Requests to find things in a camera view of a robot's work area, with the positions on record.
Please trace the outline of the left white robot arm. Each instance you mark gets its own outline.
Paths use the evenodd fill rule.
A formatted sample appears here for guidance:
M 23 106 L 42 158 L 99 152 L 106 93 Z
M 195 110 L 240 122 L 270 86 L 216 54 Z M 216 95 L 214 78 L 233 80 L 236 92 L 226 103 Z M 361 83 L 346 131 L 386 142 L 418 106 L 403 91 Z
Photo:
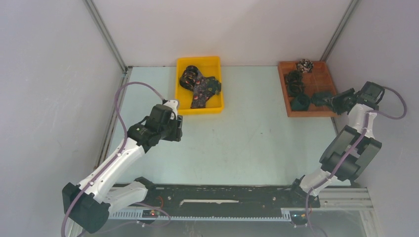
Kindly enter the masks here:
M 68 183 L 62 189 L 64 222 L 73 220 L 83 233 L 93 234 L 107 222 L 110 214 L 136 202 L 152 205 L 156 192 L 139 181 L 111 193 L 111 188 L 138 159 L 159 141 L 179 142 L 182 119 L 177 100 L 164 100 L 155 105 L 149 116 L 124 129 L 124 138 L 108 158 L 78 184 Z

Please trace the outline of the dark rolled tie middle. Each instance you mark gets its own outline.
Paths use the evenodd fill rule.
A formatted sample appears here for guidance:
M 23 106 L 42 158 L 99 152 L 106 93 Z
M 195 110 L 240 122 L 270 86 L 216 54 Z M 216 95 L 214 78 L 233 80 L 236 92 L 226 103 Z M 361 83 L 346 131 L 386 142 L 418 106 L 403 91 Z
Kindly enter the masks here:
M 287 85 L 287 93 L 289 97 L 297 97 L 300 94 L 303 94 L 305 91 L 305 85 L 302 82 L 292 82 Z

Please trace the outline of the brown wooden compartment tray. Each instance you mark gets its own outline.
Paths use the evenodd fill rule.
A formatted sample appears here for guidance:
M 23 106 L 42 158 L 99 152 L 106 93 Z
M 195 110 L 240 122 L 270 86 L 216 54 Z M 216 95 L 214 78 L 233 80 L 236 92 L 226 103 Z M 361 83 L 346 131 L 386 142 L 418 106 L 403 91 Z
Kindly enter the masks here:
M 297 61 L 282 61 L 278 64 L 279 80 L 287 115 L 291 118 L 337 117 L 337 114 L 332 112 L 327 106 L 316 107 L 311 104 L 307 111 L 294 111 L 291 109 L 291 101 L 294 98 L 288 94 L 285 76 L 296 70 L 297 64 Z M 302 82 L 304 85 L 304 93 L 309 97 L 314 93 L 325 91 L 331 92 L 332 95 L 337 94 L 334 82 L 325 62 L 314 61 L 312 72 L 302 74 Z

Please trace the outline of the dark green leaf tie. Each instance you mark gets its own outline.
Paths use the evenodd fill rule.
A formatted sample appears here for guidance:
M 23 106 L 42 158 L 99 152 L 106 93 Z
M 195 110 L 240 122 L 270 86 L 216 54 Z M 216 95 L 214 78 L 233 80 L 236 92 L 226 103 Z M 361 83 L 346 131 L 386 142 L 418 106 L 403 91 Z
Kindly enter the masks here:
M 312 95 L 310 101 L 316 107 L 330 106 L 332 93 L 330 91 L 316 92 Z

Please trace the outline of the yellow plastic bin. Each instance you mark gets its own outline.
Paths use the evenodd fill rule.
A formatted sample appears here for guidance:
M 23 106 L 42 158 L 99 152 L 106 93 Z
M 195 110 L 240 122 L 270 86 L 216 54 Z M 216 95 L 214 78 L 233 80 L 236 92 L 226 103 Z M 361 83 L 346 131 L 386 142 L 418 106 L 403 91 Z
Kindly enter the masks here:
M 201 115 L 221 113 L 224 109 L 222 90 L 219 95 L 211 97 L 205 108 L 191 109 L 193 92 L 184 89 L 179 84 L 179 78 L 187 66 L 196 66 L 205 77 L 215 77 L 222 83 L 221 63 L 218 56 L 185 57 L 179 58 L 176 63 L 175 99 L 180 102 L 179 113 L 181 115 Z

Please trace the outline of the dark green floral tie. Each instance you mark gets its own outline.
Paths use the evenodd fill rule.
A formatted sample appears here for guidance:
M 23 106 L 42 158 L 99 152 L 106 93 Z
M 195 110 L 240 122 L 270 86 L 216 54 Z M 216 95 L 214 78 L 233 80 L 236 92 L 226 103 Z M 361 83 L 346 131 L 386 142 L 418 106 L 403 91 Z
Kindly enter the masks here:
M 207 77 L 207 94 L 209 96 L 219 95 L 222 84 L 215 77 Z

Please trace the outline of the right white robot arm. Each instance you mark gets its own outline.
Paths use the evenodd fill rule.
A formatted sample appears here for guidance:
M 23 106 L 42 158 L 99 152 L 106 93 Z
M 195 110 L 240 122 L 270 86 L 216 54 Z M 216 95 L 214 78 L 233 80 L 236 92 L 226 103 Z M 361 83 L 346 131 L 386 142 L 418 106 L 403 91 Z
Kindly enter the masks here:
M 382 148 L 374 137 L 373 122 L 384 93 L 384 87 L 368 81 L 358 92 L 351 88 L 337 95 L 313 95 L 315 106 L 327 106 L 338 115 L 346 113 L 349 123 L 325 149 L 321 166 L 292 184 L 287 193 L 291 205 L 301 206 L 307 197 L 316 197 L 335 181 L 355 180 L 370 164 Z

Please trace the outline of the dark rolled tie upper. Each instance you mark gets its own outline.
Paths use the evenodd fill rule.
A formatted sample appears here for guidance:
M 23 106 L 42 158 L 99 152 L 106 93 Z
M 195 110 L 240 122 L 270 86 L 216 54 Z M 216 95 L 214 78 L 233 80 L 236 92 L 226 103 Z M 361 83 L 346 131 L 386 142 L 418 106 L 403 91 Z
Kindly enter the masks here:
M 294 70 L 290 71 L 288 74 L 284 75 L 286 84 L 301 84 L 302 83 L 302 73 L 300 71 Z

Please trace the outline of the dark rolled tie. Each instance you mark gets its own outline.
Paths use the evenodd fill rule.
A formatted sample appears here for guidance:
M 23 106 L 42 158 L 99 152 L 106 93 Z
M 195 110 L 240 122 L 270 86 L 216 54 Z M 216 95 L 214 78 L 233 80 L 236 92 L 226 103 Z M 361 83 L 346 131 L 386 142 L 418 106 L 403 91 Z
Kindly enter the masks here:
M 297 97 L 300 94 L 303 94 L 305 91 L 305 85 L 302 82 L 292 82 L 287 85 L 287 93 L 289 97 Z
M 300 71 L 294 70 L 290 71 L 288 74 L 284 75 L 286 84 L 301 84 L 302 83 L 302 73 Z

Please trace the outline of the floral paisley tie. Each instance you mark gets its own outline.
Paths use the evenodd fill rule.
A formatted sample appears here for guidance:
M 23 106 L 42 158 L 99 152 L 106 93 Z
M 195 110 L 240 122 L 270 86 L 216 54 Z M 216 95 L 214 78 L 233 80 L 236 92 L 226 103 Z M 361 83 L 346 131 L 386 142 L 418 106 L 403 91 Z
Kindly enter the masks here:
M 207 77 L 194 65 L 186 67 L 179 78 L 179 84 L 184 89 L 193 92 L 191 109 L 205 108 L 207 101 L 213 97 L 207 94 Z

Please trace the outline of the aluminium frame rail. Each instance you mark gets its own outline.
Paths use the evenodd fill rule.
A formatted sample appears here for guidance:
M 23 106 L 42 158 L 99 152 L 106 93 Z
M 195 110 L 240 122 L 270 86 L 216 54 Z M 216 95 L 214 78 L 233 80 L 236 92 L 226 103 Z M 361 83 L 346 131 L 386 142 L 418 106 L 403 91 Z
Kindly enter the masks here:
M 319 208 L 287 208 L 282 210 L 280 218 L 192 218 L 171 217 L 160 207 L 144 204 L 143 201 L 131 204 L 110 214 L 108 219 L 131 219 L 131 220 L 192 220 L 192 221 L 293 221 L 303 219 L 306 212 L 311 211 L 361 211 L 371 210 L 372 201 L 366 189 L 360 188 L 326 188 L 316 198 L 320 201 Z

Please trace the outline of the white patterned rolled tie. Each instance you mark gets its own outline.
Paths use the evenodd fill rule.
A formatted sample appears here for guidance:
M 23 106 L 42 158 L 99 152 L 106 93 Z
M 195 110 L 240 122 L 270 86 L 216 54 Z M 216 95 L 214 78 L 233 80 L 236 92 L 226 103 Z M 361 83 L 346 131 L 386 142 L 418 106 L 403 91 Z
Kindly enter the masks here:
M 312 61 L 308 60 L 308 59 L 301 59 L 297 64 L 296 64 L 296 69 L 300 72 L 300 73 L 311 73 L 313 70 L 314 64 Z

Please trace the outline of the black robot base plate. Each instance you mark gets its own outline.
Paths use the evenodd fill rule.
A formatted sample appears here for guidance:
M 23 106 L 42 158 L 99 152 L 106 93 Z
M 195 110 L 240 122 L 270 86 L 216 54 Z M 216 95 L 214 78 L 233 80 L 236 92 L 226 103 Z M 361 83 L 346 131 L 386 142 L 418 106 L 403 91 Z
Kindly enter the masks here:
M 319 208 L 318 197 L 281 186 L 161 185 L 150 186 L 144 204 L 171 217 L 280 218 L 287 208 Z

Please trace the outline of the teal rolled tie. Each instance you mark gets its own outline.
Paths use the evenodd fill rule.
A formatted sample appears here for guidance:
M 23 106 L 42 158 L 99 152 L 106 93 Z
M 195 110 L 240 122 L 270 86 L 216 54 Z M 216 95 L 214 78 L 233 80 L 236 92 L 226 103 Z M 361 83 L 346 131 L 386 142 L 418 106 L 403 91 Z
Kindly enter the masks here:
M 292 111 L 308 111 L 310 104 L 311 98 L 304 93 L 297 95 L 290 102 Z

